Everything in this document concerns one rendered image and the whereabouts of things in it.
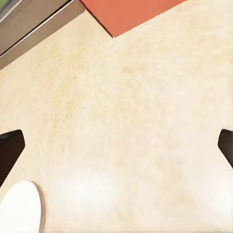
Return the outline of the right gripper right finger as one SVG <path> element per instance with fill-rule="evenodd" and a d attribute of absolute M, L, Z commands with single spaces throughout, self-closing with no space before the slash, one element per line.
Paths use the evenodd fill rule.
<path fill-rule="evenodd" d="M 222 129 L 217 146 L 233 168 L 233 131 Z"/>

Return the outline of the saucer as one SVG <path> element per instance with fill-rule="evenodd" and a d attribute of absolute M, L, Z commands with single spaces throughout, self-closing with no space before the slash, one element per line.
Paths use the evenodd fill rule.
<path fill-rule="evenodd" d="M 0 233 L 39 233 L 40 196 L 29 180 L 17 182 L 0 204 Z"/>

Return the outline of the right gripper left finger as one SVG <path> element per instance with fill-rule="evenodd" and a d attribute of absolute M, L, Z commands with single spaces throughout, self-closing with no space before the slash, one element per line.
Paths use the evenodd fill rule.
<path fill-rule="evenodd" d="M 0 135 L 0 188 L 25 148 L 21 129 Z"/>

